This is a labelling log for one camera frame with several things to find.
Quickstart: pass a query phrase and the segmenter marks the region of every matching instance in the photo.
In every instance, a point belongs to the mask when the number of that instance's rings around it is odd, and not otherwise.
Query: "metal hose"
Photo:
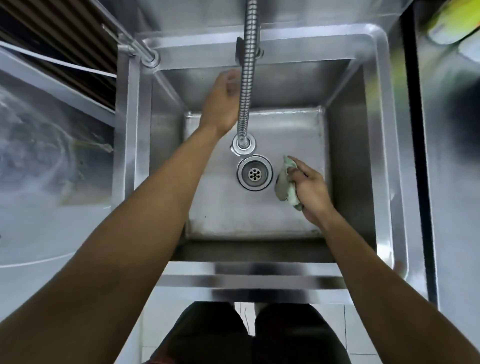
[[[257,0],[247,0],[245,12],[244,42],[245,53],[241,69],[240,108],[237,124],[238,145],[241,149],[248,148],[247,138],[248,117],[252,97],[253,74],[255,72],[255,57],[257,55],[258,4]]]

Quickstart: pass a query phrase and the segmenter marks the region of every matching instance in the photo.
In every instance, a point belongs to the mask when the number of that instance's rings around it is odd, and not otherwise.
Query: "drain strainer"
[[[263,190],[272,181],[272,165],[265,157],[250,156],[240,162],[237,177],[240,184],[247,190]]]

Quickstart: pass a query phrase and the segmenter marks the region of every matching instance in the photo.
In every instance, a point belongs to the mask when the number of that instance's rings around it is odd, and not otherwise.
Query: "rag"
[[[275,182],[275,194],[280,201],[288,201],[298,211],[302,211],[303,205],[297,197],[295,183],[288,175],[290,167],[297,168],[297,164],[287,156],[283,156],[283,166]]]

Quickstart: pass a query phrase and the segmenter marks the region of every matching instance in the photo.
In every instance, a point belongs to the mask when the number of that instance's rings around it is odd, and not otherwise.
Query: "left hand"
[[[239,102],[240,71],[222,72],[216,78],[202,107],[200,128],[213,127],[218,138],[221,138],[237,122]]]

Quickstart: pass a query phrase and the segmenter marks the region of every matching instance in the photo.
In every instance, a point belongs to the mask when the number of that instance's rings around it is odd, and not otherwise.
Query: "stainless steel sink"
[[[220,71],[236,67],[241,27],[147,34],[150,70],[120,50],[114,203],[198,127]],[[158,285],[197,300],[333,302],[349,294],[321,232],[273,187],[290,154],[320,170],[338,211],[390,267],[426,295],[408,94],[399,28],[375,24],[261,30],[249,132],[269,185],[239,182],[242,158],[215,148]]]

